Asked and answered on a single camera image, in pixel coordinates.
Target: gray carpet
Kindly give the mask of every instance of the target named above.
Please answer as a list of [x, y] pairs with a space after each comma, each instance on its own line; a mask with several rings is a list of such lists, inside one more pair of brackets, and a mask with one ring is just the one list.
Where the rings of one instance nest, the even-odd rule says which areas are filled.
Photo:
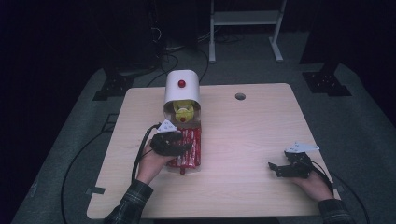
[[[395, 128], [363, 88], [357, 75], [341, 64], [335, 75], [352, 96], [329, 97], [324, 93], [311, 93], [302, 72], [318, 71], [321, 64], [299, 65], [307, 33], [279, 35], [283, 63], [276, 62], [268, 36], [245, 35], [242, 41], [231, 45], [217, 44], [217, 62], [208, 66], [201, 85], [289, 83], [329, 170], [342, 177], [359, 195], [371, 223], [394, 223]], [[199, 49], [208, 53], [207, 44], [201, 44]], [[205, 71], [206, 58], [201, 51], [182, 50], [172, 55], [178, 58], [176, 69], [191, 69], [198, 76]], [[175, 63], [175, 58], [163, 57], [164, 70], [172, 68]], [[162, 72], [158, 69], [136, 78], [134, 87], [146, 87]], [[101, 132], [109, 114], [120, 112], [122, 97], [92, 100], [105, 80], [102, 69], [92, 74], [42, 166], [35, 193], [27, 195], [13, 223], [63, 223], [61, 189], [64, 176], [82, 148], [65, 181], [64, 213], [70, 224], [100, 222], [86, 216], [90, 201], [86, 191], [95, 185], [111, 133], [103, 133], [86, 147], [84, 145]], [[165, 80], [165, 76], [159, 77], [150, 87], [164, 86]], [[333, 179], [338, 187], [344, 189], [340, 194], [353, 217], [358, 223], [365, 223], [352, 191], [337, 178]], [[320, 217], [280, 217], [279, 221], [282, 224], [321, 223]]]

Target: plaid sleeve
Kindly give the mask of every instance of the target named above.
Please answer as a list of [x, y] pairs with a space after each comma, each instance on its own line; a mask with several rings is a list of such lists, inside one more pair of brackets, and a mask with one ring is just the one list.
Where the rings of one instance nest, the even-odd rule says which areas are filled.
[[353, 224], [355, 221], [347, 211], [345, 204], [336, 199], [324, 200], [318, 203], [324, 224]]
[[105, 218], [106, 224], [137, 224], [153, 189], [134, 180], [121, 199], [120, 204]]

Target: hand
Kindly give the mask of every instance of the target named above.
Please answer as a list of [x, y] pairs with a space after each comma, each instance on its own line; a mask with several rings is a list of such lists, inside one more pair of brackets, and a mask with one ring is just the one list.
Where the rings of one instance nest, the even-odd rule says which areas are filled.
[[291, 177], [290, 180], [303, 189], [303, 191], [316, 202], [334, 198], [326, 183], [315, 171], [312, 171], [307, 179]]
[[167, 162], [174, 159], [173, 156], [160, 156], [150, 147], [151, 140], [148, 141], [143, 149], [143, 158], [139, 162], [139, 170], [136, 179], [149, 184], [151, 180], [161, 171]]

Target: black cable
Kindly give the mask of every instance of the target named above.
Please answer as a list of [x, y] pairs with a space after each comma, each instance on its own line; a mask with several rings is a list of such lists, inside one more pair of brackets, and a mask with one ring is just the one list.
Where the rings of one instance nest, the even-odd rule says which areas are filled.
[[242, 37], [238, 37], [237, 35], [222, 34], [222, 35], [216, 36], [215, 42], [217, 44], [221, 44], [221, 45], [231, 45], [231, 44], [237, 43], [237, 42], [245, 39], [244, 35], [241, 35], [241, 36]]
[[167, 71], [164, 71], [163, 73], [161, 73], [161, 74], [159, 74], [158, 76], [156, 76], [155, 78], [153, 78], [153, 79], [146, 85], [146, 87], [149, 87], [149, 85], [150, 85], [155, 79], [157, 79], [157, 78], [159, 78], [159, 77], [161, 77], [161, 76], [163, 76], [163, 75], [169, 73], [170, 71], [174, 70], [174, 69], [177, 67], [177, 65], [178, 65], [178, 58], [177, 58], [176, 56], [172, 55], [172, 54], [169, 54], [168, 56], [173, 57], [173, 58], [176, 60], [176, 64], [175, 64], [171, 69], [169, 69], [169, 70], [167, 70]]
[[[90, 18], [91, 18], [91, 20], [92, 20], [92, 23], [94, 24], [94, 27], [95, 27], [96, 31], [99, 33], [99, 35], [100, 35], [100, 36], [102, 37], [102, 39], [105, 41], [106, 45], [107, 45], [114, 53], [116, 53], [116, 54], [123, 60], [123, 62], [124, 62], [125, 64], [127, 64], [127, 65], [130, 66], [131, 68], [138, 68], [136, 65], [130, 63], [127, 59], [125, 59], [124, 56], [122, 56], [122, 54], [121, 54], [118, 50], [116, 50], [116, 49], [110, 44], [110, 42], [107, 40], [107, 38], [105, 37], [105, 35], [104, 35], [104, 33], [102, 32], [102, 30], [99, 28], [99, 25], [98, 25], [98, 23], [96, 22], [95, 17], [94, 17], [93, 14], [92, 14], [92, 9], [91, 9], [90, 4], [88, 3], [87, 0], [84, 0], [84, 2], [85, 2], [85, 5], [86, 5], [86, 7], [87, 7], [87, 9], [88, 9], [88, 14], [89, 14], [89, 16], [90, 16]], [[153, 65], [152, 67], [147, 68], [146, 71], [142, 71], [142, 72], [140, 72], [140, 73], [132, 74], [131, 76], [136, 77], [136, 76], [142, 76], [142, 75], [150, 74], [150, 73], [152, 73], [153, 71], [155, 71], [155, 69], [157, 68], [157, 66], [158, 66], [158, 65]]]
[[151, 126], [150, 128], [148, 128], [148, 130], [146, 131], [145, 136], [143, 137], [142, 143], [140, 144], [139, 151], [137, 152], [136, 159], [134, 159], [134, 168], [132, 170], [131, 182], [136, 179], [137, 165], [139, 164], [139, 162], [143, 158], [143, 156], [146, 155], [146, 154], [142, 155], [142, 152], [143, 152], [143, 149], [145, 148], [146, 142], [148, 141], [149, 134], [151, 133], [151, 130], [153, 128], [158, 129], [160, 126], [161, 126], [161, 123], [155, 124], [155, 125]]
[[209, 67], [209, 58], [207, 57], [206, 53], [205, 53], [203, 50], [199, 49], [199, 51], [201, 51], [201, 52], [205, 55], [205, 58], [206, 58], [206, 68], [205, 68], [204, 73], [201, 75], [201, 77], [200, 77], [200, 79], [199, 79], [199, 83], [201, 83], [202, 79], [203, 79], [204, 76], [206, 75], [207, 68]]
[[326, 172], [324, 171], [324, 169], [319, 164], [317, 164], [315, 161], [312, 161], [312, 163], [314, 163], [316, 166], [318, 166], [320, 168], [320, 170], [323, 172], [323, 174], [326, 175]]
[[335, 173], [333, 173], [331, 171], [329, 171], [329, 173], [331, 175], [335, 176], [341, 183], [343, 183], [350, 190], [350, 192], [353, 194], [353, 196], [355, 196], [356, 200], [361, 205], [361, 209], [363, 210], [363, 213], [364, 213], [364, 216], [366, 218], [367, 224], [370, 224], [369, 214], [367, 213], [366, 207], [364, 206], [363, 202], [359, 198], [358, 194], [341, 177], [339, 177], [338, 175], [336, 175]]
[[165, 69], [163, 68], [163, 63], [161, 63], [160, 67], [161, 67], [161, 70], [163, 70], [163, 72], [166, 73]]
[[327, 185], [327, 187], [329, 188], [330, 192], [331, 192], [332, 194], [334, 194], [334, 189], [332, 188], [332, 182], [330, 182], [330, 179], [329, 179], [329, 177], [326, 175], [326, 172], [323, 171], [323, 173], [322, 173], [317, 167], [315, 167], [315, 166], [312, 165], [312, 164], [307, 164], [307, 163], [305, 163], [305, 162], [303, 162], [303, 161], [296, 161], [296, 162], [301, 163], [301, 164], [303, 164], [303, 165], [309, 167], [309, 168], [312, 169], [313, 171], [315, 171], [315, 172], [322, 178], [322, 180], [324, 181], [324, 183], [325, 183], [325, 184]]
[[99, 136], [102, 135], [102, 133], [108, 133], [108, 131], [110, 131], [111, 129], [113, 129], [114, 126], [111, 126], [107, 129], [105, 129], [104, 131], [99, 132], [99, 134], [97, 134], [94, 138], [92, 138], [90, 141], [88, 141], [76, 154], [76, 156], [73, 158], [73, 160], [70, 162], [69, 166], [67, 167], [66, 170], [66, 174], [64, 175], [64, 181], [62, 183], [62, 188], [61, 188], [61, 211], [62, 211], [62, 219], [64, 220], [64, 223], [67, 224], [67, 220], [66, 220], [66, 215], [64, 213], [64, 186], [66, 183], [66, 179], [67, 176], [70, 172], [70, 169], [72, 168], [74, 162], [76, 161], [76, 159], [78, 158], [78, 156], [81, 154], [82, 151], [84, 151], [85, 148], [87, 148], [87, 146], [92, 143], [94, 140], [96, 140], [96, 138], [98, 138]]
[[150, 149], [148, 152], [146, 152], [145, 154], [143, 154], [143, 155], [140, 157], [140, 160], [142, 160], [142, 159], [143, 159], [143, 157], [145, 157], [147, 154], [149, 154], [149, 153], [150, 153], [150, 151], [152, 151], [152, 149]]

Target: red package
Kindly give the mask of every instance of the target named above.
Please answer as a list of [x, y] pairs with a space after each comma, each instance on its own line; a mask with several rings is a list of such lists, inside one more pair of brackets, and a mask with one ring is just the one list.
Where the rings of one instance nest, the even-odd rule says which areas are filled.
[[170, 168], [180, 168], [180, 174], [184, 175], [186, 169], [198, 169], [201, 165], [201, 128], [178, 129], [183, 134], [183, 139], [176, 142], [177, 145], [192, 143], [191, 150], [169, 161]]

